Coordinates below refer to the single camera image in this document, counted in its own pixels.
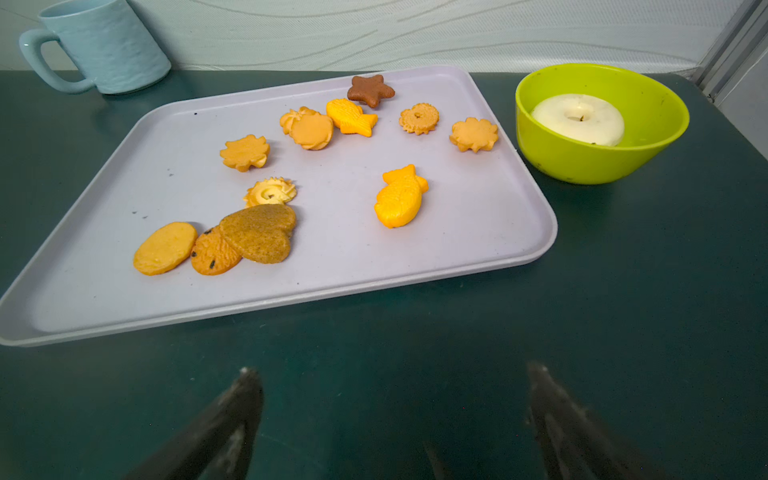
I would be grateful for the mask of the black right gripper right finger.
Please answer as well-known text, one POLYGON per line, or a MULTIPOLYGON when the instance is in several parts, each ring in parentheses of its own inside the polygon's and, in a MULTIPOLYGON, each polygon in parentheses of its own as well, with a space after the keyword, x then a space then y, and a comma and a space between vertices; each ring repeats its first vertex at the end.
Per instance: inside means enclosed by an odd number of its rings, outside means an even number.
POLYGON ((542 363, 526 365, 530 424, 548 479, 658 479, 660 470, 622 444, 555 381, 542 363))

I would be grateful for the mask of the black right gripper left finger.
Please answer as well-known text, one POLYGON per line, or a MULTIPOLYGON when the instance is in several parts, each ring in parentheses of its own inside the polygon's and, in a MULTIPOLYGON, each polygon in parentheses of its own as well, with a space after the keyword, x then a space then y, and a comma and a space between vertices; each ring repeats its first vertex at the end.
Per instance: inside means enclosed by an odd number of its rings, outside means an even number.
POLYGON ((128 479, 244 479, 264 406, 259 373, 243 367, 233 384, 128 479))

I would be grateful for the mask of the lavender plastic tray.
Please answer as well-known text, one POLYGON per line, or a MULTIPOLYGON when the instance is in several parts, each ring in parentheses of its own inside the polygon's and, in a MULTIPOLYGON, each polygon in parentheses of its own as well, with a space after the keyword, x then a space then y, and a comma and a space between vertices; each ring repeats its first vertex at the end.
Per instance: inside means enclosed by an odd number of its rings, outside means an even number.
POLYGON ((515 147, 461 152, 452 125, 494 113, 472 77, 451 66, 388 71, 396 91, 370 138, 335 134, 308 151, 279 119, 322 110, 346 94, 342 76, 158 107, 138 120, 1 300, 8 346, 62 342, 290 305, 517 266, 554 243, 557 219, 515 147), (400 114, 418 103, 440 114, 428 134, 400 114), (226 141, 252 134, 271 150, 262 168, 222 163, 226 141), (387 228, 376 216, 386 172, 414 165, 427 180, 416 217, 387 228), (174 221, 199 230, 244 206, 257 181, 283 177, 297 195, 291 252, 281 263, 242 261, 208 277, 189 263, 158 276, 132 264, 140 244, 174 221))

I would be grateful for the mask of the cream swirl cookie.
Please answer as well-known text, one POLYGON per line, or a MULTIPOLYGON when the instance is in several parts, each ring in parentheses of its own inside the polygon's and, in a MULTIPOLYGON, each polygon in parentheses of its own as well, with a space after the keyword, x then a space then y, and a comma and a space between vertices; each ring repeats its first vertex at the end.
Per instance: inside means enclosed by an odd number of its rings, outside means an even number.
POLYGON ((247 191, 243 200, 247 208, 267 204, 284 205, 293 200, 296 194, 296 187, 290 180, 271 177, 255 183, 247 191))

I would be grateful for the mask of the large yellow fish cookie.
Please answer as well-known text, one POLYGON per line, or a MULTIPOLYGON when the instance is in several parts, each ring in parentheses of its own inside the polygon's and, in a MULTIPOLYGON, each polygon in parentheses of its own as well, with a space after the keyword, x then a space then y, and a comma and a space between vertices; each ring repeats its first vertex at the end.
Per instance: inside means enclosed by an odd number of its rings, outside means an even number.
POLYGON ((419 212, 422 196, 429 190, 426 179, 416 174, 414 165, 382 175, 386 186, 377 194, 374 210, 387 228, 399 228, 411 222, 419 212))

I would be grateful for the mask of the round apple shaped cookie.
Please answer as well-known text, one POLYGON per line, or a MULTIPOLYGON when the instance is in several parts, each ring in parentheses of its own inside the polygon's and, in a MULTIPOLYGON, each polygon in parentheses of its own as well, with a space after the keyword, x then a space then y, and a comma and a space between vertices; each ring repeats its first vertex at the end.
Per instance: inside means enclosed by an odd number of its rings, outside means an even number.
POLYGON ((321 150, 332 140, 334 122, 326 115, 304 115, 292 124, 290 136, 305 150, 321 150))

